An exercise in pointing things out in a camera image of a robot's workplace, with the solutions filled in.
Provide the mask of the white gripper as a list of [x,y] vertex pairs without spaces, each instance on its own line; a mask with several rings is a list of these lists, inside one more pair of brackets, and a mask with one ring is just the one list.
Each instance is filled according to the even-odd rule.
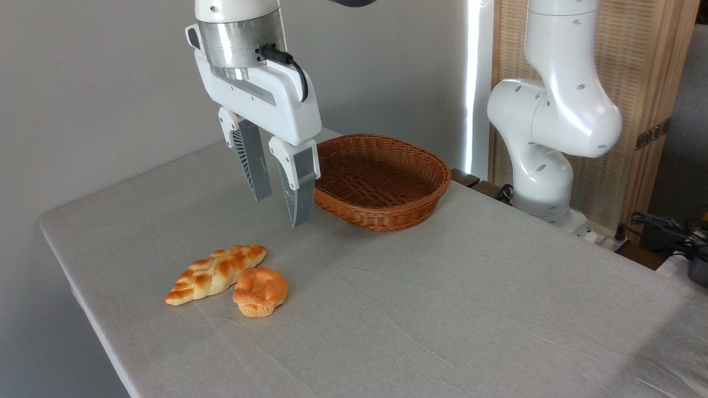
[[308,74],[271,43],[251,50],[256,66],[245,69],[246,79],[232,79],[227,70],[210,65],[197,24],[185,28],[185,35],[208,95],[222,106],[223,137],[235,149],[256,201],[272,194],[260,127],[278,137],[270,139],[269,149],[278,161],[291,226],[307,222],[321,176],[313,139],[322,129]]

